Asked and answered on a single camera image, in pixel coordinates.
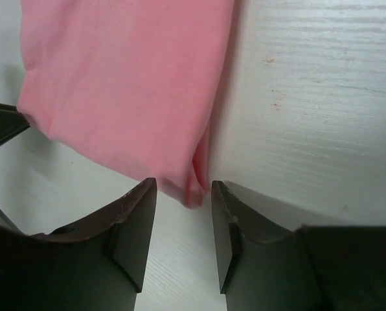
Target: black object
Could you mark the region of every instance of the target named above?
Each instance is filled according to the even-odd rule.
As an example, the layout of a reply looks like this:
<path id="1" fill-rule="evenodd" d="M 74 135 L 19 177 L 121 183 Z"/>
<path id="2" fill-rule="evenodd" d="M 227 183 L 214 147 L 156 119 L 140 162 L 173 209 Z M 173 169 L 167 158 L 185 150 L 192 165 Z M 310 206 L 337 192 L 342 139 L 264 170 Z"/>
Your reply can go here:
<path id="1" fill-rule="evenodd" d="M 156 196 L 150 178 L 49 235 L 25 236 L 0 226 L 0 310 L 133 310 Z"/>
<path id="2" fill-rule="evenodd" d="M 386 311 L 386 227 L 288 231 L 212 184 L 228 311 Z"/>
<path id="3" fill-rule="evenodd" d="M 16 107 L 0 104 L 0 146 L 28 128 L 29 123 Z"/>

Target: white wooden surface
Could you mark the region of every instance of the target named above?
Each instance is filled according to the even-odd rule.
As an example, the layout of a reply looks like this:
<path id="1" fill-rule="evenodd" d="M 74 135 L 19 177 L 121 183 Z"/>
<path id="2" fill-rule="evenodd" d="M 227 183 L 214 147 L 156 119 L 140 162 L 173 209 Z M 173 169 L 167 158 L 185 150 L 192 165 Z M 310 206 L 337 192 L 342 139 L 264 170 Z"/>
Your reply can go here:
<path id="1" fill-rule="evenodd" d="M 290 228 L 386 224 L 386 0 L 238 3 L 211 177 Z M 18 0 L 0 0 L 0 102 L 11 104 L 23 79 L 20 18 Z M 0 148 L 0 207 L 27 233 L 72 222 L 135 184 L 35 130 Z M 208 207 L 159 195 L 136 310 L 226 310 Z"/>

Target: table surface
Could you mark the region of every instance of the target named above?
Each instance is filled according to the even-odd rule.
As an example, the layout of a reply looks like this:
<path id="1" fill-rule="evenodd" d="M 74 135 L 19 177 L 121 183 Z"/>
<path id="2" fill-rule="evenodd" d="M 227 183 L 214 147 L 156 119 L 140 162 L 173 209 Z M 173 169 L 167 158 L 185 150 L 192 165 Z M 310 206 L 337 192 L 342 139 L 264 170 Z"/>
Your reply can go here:
<path id="1" fill-rule="evenodd" d="M 293 229 L 386 224 L 386 0 L 237 0 L 210 176 Z M 0 102 L 24 70 L 19 1 L 0 0 Z M 137 182 L 30 129 L 0 147 L 0 208 L 48 233 Z M 226 310 L 209 204 L 160 194 L 136 310 Z"/>

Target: towel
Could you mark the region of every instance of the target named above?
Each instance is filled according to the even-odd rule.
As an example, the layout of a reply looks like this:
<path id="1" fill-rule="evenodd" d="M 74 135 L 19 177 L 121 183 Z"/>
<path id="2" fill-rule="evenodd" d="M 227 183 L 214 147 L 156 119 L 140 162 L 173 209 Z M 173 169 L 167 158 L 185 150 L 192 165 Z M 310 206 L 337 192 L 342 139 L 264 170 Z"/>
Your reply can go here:
<path id="1" fill-rule="evenodd" d="M 18 111 L 49 139 L 200 206 L 233 2 L 22 0 Z"/>

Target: folded cloth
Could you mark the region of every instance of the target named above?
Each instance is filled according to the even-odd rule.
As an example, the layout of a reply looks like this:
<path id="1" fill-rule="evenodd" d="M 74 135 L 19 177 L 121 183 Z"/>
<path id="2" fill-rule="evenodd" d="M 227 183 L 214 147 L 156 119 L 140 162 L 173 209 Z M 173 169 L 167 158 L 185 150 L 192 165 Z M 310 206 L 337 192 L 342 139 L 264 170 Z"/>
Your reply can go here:
<path id="1" fill-rule="evenodd" d="M 50 139 L 199 206 L 233 2 L 22 0 L 17 108 Z"/>

